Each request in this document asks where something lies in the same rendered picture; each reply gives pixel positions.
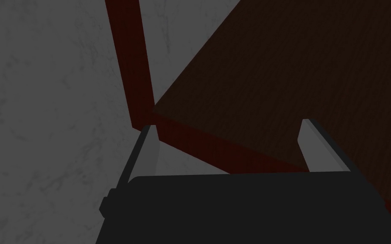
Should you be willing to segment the dark brown wooden table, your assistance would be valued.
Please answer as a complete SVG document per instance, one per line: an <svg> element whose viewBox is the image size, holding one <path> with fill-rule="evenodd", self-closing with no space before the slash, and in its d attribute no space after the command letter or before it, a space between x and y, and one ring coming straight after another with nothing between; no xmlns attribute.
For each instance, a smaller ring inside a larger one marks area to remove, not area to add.
<svg viewBox="0 0 391 244"><path fill-rule="evenodd" d="M154 102L141 0L105 0L131 125L228 173L304 172L314 119L391 213L391 0L240 0Z"/></svg>

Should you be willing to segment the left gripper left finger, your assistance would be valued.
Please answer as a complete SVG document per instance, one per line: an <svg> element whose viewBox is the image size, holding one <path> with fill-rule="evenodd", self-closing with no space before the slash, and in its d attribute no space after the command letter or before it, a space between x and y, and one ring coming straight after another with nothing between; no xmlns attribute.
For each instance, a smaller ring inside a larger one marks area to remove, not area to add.
<svg viewBox="0 0 391 244"><path fill-rule="evenodd" d="M155 175L159 148L160 141L156 126L146 125L141 130L116 188L122 188L135 177Z"/></svg>

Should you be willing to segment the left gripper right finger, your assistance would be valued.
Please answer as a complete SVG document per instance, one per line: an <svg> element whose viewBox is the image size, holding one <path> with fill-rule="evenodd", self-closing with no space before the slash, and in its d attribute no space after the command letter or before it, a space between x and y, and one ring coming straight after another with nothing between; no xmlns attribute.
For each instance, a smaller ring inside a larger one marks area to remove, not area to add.
<svg viewBox="0 0 391 244"><path fill-rule="evenodd" d="M309 119L302 120L297 142L310 172L350 171Z"/></svg>

